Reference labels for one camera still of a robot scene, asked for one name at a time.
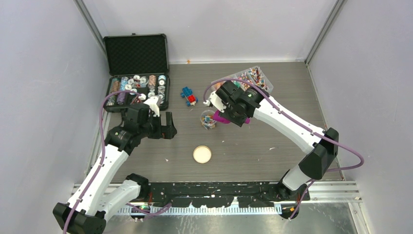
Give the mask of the magenta plastic scoop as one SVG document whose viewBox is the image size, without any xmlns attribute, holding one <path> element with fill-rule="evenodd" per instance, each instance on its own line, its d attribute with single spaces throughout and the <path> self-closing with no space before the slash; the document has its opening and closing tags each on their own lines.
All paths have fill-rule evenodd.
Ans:
<svg viewBox="0 0 413 234">
<path fill-rule="evenodd" d="M 243 124 L 250 123 L 250 118 L 248 118 L 246 115 L 233 111 L 220 112 L 219 110 L 217 110 L 213 115 L 213 119 L 224 124 L 233 123 L 240 127 L 242 127 Z"/>
</svg>

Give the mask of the clear plastic jar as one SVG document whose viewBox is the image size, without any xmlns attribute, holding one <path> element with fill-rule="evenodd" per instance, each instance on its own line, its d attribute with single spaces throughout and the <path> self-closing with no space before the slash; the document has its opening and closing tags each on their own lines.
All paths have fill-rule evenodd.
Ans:
<svg viewBox="0 0 413 234">
<path fill-rule="evenodd" d="M 214 114 L 215 112 L 212 110 L 205 110 L 201 113 L 200 122 L 206 130 L 210 130 L 216 127 L 217 121 L 214 120 Z"/>
</svg>

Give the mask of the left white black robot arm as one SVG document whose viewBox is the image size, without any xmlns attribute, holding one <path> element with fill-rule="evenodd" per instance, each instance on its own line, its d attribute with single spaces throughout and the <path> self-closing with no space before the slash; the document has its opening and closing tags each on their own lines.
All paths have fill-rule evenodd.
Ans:
<svg viewBox="0 0 413 234">
<path fill-rule="evenodd" d="M 133 104 L 122 117 L 122 125 L 107 132 L 101 154 L 83 183 L 66 203 L 57 203 L 53 209 L 65 234 L 101 234 L 128 202 L 143 202 L 149 197 L 148 179 L 137 174 L 128 175 L 109 195 L 104 193 L 142 139 L 173 139 L 177 134 L 172 112 L 166 112 L 166 124 L 162 125 L 157 108 L 155 104 Z"/>
</svg>

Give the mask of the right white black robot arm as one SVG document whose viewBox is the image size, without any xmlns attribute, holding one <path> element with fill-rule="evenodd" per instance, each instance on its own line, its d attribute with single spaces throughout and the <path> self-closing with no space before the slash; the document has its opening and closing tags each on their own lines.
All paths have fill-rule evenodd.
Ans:
<svg viewBox="0 0 413 234">
<path fill-rule="evenodd" d="M 305 157 L 276 184 L 272 195 L 279 200 L 291 200 L 304 183 L 322 179 L 338 154 L 338 146 L 334 144 L 339 137 L 336 130 L 323 130 L 308 123 L 256 85 L 243 90 L 227 79 L 204 103 L 214 106 L 220 118 L 238 126 L 251 118 L 260 120 L 289 138 L 305 153 Z"/>
</svg>

